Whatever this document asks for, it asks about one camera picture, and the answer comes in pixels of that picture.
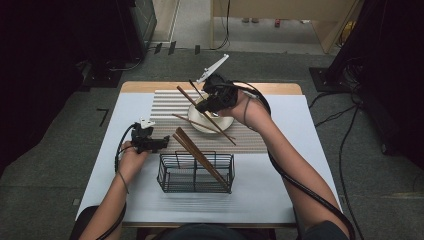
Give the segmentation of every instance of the black sleeve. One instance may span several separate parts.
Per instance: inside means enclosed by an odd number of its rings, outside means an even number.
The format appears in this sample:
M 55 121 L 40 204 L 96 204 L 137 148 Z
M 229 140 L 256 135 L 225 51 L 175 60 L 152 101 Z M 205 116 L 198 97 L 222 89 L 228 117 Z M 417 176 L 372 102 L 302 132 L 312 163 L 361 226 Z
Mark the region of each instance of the black sleeve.
M 330 221 L 322 222 L 308 229 L 303 240 L 349 240 L 343 231 Z

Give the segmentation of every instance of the table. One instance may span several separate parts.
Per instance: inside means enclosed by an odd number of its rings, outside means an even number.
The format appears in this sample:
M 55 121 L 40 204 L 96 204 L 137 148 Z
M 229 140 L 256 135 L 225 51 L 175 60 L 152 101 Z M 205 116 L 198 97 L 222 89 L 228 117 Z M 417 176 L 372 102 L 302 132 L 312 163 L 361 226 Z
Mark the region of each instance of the table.
M 211 0 L 210 47 L 214 17 L 226 17 L 229 0 Z M 231 0 L 229 17 L 312 20 L 322 49 L 328 53 L 363 0 Z
M 338 199 L 300 87 L 287 83 L 253 85 L 269 101 L 274 121 L 295 148 L 323 176 Z M 100 204 L 115 175 L 113 159 L 119 140 L 125 129 L 140 116 L 150 116 L 149 106 L 155 95 L 153 91 L 172 90 L 176 86 L 192 89 L 188 83 L 182 82 L 124 83 L 78 215 L 86 207 Z M 266 153 L 234 154 L 236 176 L 231 194 L 164 193 L 156 181 L 158 158 L 158 154 L 150 154 L 141 173 L 131 184 L 124 226 L 178 227 L 189 222 L 203 222 L 224 223 L 229 227 L 277 228 L 293 226 L 295 223 L 292 203 Z

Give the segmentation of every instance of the white tabletop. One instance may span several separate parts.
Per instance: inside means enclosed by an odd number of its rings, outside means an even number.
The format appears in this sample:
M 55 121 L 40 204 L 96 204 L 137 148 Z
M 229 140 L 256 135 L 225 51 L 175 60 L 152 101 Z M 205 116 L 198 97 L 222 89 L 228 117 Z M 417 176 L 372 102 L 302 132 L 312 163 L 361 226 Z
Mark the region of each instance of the white tabletop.
M 101 203 L 115 175 L 114 156 L 119 140 L 124 131 L 140 117 L 149 118 L 153 97 L 154 93 L 119 95 L 78 215 L 86 207 Z M 321 174 L 338 200 L 305 96 L 265 97 L 278 127 Z M 129 187 L 124 225 L 175 226 L 202 222 L 278 227 L 294 223 L 292 203 L 267 154 L 235 154 L 234 158 L 236 174 L 231 194 L 164 193 L 156 180 L 159 154 L 151 154 Z

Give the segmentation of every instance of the wooden table edge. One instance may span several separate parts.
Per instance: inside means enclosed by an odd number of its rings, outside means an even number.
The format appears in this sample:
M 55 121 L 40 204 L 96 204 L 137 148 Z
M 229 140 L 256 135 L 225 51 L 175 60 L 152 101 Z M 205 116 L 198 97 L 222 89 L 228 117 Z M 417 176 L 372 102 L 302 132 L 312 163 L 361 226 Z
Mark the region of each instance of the wooden table edge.
M 296 83 L 250 84 L 262 94 L 302 95 L 302 90 Z M 193 89 L 189 82 L 128 81 L 122 84 L 120 93 L 153 93 L 155 90 L 177 90 L 177 86 L 183 89 Z

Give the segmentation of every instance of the wire basket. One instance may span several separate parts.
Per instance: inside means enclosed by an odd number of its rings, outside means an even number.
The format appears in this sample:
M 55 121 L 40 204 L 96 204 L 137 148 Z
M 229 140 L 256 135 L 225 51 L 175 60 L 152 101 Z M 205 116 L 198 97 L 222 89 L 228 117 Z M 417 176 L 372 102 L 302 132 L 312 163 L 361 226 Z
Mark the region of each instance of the wire basket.
M 162 190 L 171 192 L 231 193 L 235 177 L 234 155 L 203 152 L 224 178 L 228 188 L 216 180 L 202 164 L 187 152 L 161 154 L 157 180 Z

